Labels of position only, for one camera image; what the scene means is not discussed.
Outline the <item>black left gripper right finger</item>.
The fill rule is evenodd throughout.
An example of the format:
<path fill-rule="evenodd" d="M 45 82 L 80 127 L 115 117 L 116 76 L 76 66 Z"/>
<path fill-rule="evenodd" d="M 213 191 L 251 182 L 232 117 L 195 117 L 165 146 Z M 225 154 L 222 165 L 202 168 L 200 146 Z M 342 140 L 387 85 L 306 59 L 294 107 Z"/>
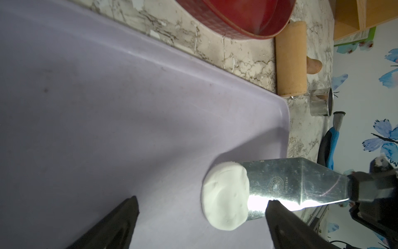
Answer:
<path fill-rule="evenodd" d="M 265 211 L 269 232 L 276 249 L 336 249 L 277 200 Z"/>

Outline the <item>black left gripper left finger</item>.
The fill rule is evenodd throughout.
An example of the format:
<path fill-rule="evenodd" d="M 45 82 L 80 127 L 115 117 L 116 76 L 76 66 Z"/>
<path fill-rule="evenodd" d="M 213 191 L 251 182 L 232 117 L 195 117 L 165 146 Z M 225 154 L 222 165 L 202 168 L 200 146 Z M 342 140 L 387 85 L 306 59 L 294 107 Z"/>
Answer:
<path fill-rule="evenodd" d="M 128 249 L 140 214 L 137 197 L 125 199 L 69 249 Z"/>

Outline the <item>round cut dough wrapper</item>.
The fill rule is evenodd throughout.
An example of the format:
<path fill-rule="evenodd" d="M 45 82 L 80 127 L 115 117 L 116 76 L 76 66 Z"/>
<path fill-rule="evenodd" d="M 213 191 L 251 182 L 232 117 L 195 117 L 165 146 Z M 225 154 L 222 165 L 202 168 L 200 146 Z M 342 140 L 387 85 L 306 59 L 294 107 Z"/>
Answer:
<path fill-rule="evenodd" d="M 248 218 L 249 179 L 237 162 L 212 167 L 204 178 L 201 192 L 203 213 L 216 229 L 232 231 Z"/>

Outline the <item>black handled strainer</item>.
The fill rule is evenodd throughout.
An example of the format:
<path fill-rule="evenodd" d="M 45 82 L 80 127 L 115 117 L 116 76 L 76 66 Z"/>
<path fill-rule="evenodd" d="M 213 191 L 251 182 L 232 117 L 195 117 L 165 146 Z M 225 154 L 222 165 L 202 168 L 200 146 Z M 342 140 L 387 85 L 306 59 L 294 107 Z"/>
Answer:
<path fill-rule="evenodd" d="M 270 200 L 278 200 L 294 212 L 347 200 L 372 203 L 398 195 L 398 171 L 390 167 L 342 175 L 305 158 L 248 161 L 242 165 L 250 184 L 250 221 L 265 217 Z"/>

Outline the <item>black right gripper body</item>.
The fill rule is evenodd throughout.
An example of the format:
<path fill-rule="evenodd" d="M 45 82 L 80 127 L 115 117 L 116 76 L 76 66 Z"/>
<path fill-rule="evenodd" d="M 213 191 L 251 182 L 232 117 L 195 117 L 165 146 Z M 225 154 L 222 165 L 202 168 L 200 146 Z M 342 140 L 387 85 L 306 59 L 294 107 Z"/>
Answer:
<path fill-rule="evenodd" d="M 387 241 L 398 240 L 398 169 L 386 157 L 370 163 L 370 171 L 349 175 L 351 218 Z"/>

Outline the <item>lavender silicone mat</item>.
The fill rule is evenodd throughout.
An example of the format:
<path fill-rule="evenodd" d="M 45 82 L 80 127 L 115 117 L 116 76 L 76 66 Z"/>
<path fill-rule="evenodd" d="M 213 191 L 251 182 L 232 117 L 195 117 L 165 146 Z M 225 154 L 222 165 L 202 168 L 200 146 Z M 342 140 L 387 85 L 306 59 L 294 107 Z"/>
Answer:
<path fill-rule="evenodd" d="M 64 249 L 127 198 L 132 249 L 270 249 L 213 228 L 213 165 L 285 157 L 284 99 L 66 1 L 1 1 L 1 248 Z"/>

